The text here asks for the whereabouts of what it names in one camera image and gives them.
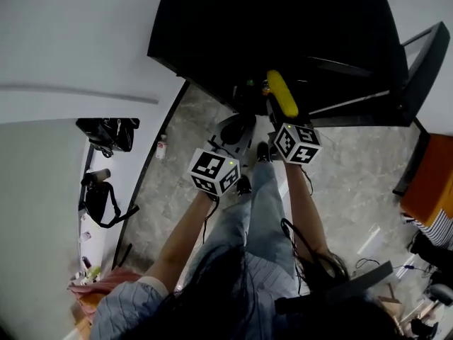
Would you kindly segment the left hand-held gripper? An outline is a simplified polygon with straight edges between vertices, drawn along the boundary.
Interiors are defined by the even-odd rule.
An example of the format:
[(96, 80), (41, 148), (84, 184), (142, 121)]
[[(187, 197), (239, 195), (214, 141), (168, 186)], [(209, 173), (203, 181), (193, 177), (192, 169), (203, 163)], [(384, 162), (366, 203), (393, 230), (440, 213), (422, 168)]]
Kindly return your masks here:
[(193, 185), (212, 196), (222, 196), (231, 189), (247, 165), (255, 128), (253, 114), (236, 114), (218, 123), (189, 163), (188, 174)]

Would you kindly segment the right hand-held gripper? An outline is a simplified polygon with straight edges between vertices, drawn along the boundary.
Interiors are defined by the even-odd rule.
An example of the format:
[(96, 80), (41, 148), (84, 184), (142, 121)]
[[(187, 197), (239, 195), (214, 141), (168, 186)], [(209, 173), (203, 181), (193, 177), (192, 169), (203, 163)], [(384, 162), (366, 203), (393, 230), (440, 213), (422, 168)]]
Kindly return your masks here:
[(273, 147), (282, 159), (290, 164), (309, 164), (321, 152), (321, 138), (313, 128), (307, 115), (299, 112), (288, 118), (272, 93), (266, 96), (266, 107), (270, 122), (275, 128), (271, 134)]

